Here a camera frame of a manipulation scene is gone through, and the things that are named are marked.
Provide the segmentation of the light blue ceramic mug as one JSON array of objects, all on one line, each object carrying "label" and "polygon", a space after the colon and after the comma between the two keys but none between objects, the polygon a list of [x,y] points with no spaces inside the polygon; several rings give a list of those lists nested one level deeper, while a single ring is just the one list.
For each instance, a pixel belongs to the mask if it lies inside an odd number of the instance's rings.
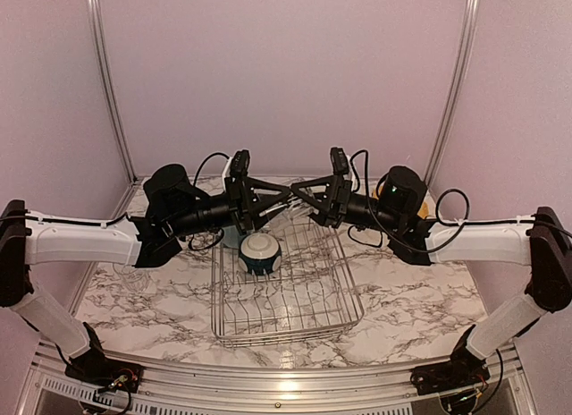
[{"label": "light blue ceramic mug", "polygon": [[238,250],[244,238],[234,226],[223,228],[223,246],[226,248]]}]

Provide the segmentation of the dark blue white bowl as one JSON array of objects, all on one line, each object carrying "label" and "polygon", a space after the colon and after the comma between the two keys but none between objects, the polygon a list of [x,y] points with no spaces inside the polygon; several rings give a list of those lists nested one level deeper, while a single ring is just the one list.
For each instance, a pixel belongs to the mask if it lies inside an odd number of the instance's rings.
[{"label": "dark blue white bowl", "polygon": [[252,275],[271,275],[282,264],[282,247],[278,240],[268,233],[252,233],[240,244],[238,265]]}]

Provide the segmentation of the yellow polka dot plate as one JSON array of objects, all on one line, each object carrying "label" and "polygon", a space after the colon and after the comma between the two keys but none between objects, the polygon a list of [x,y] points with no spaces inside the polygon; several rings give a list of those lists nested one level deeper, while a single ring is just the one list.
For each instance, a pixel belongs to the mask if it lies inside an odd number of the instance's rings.
[{"label": "yellow polka dot plate", "polygon": [[[380,197],[380,195],[381,195],[382,188],[383,188],[383,185],[381,185],[379,188],[374,188],[374,189],[372,190],[372,197],[373,197],[375,200],[378,200],[378,199],[379,199],[379,197]],[[430,215],[429,206],[428,206],[428,204],[427,204],[427,202],[426,202],[425,200],[422,202],[422,205],[421,205],[420,209],[417,211],[417,215],[418,215],[420,218],[427,218],[427,217],[429,217],[429,215]]]}]

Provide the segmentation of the clear drinking glass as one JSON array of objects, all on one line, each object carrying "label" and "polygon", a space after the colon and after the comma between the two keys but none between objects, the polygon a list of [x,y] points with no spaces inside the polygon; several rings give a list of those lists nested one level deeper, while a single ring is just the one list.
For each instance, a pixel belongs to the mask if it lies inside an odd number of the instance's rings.
[{"label": "clear drinking glass", "polygon": [[265,211],[265,218],[272,226],[293,223],[296,219],[309,216],[314,209],[302,199],[290,199]]},{"label": "clear drinking glass", "polygon": [[113,270],[131,292],[143,292],[149,285],[148,271],[144,268],[113,264]]}]

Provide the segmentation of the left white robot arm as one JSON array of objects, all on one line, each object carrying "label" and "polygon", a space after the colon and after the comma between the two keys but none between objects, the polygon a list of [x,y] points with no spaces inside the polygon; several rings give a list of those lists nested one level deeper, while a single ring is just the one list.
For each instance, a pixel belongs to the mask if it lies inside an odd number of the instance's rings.
[{"label": "left white robot arm", "polygon": [[210,195],[193,185],[180,164],[165,165],[144,183],[143,216],[112,221],[50,216],[14,199],[1,215],[1,305],[55,343],[69,358],[68,370],[95,384],[120,370],[105,356],[96,332],[73,317],[29,275],[50,263],[111,263],[157,268],[178,255],[179,239],[234,226],[241,234],[263,227],[268,209],[283,203],[288,187],[248,176],[231,165],[224,190]]}]

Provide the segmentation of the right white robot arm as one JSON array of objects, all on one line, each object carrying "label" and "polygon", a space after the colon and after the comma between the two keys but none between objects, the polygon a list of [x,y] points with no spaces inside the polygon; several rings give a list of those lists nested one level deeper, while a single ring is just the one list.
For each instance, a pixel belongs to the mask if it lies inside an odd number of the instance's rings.
[{"label": "right white robot arm", "polygon": [[500,346],[525,333],[542,316],[571,303],[571,235],[549,207],[530,216],[498,221],[444,221],[418,212],[427,187],[411,169],[396,165],[382,178],[377,199],[352,190],[345,171],[290,190],[314,209],[312,219],[326,227],[342,223],[376,230],[403,262],[430,266],[451,261],[514,263],[531,268],[521,293],[503,302],[459,339],[442,377],[461,386]]}]

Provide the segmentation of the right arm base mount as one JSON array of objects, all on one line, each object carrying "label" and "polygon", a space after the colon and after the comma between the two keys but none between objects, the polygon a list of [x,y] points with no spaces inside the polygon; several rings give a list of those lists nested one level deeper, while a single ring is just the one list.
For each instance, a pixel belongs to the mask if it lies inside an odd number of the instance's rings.
[{"label": "right arm base mount", "polygon": [[484,365],[470,368],[461,363],[445,361],[415,367],[410,382],[419,395],[428,395],[487,382],[490,377]]}]

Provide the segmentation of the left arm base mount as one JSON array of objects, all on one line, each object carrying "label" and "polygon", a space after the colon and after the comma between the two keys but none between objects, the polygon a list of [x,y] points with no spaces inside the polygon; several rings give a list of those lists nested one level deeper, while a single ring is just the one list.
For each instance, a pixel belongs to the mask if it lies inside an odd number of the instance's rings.
[{"label": "left arm base mount", "polygon": [[143,367],[136,363],[122,360],[108,359],[104,365],[95,367],[93,371],[81,370],[77,366],[70,364],[65,369],[65,375],[79,381],[98,385],[105,391],[114,390],[112,385],[118,384],[121,377],[125,378],[123,389],[135,394],[139,389],[140,380],[143,374]]}]

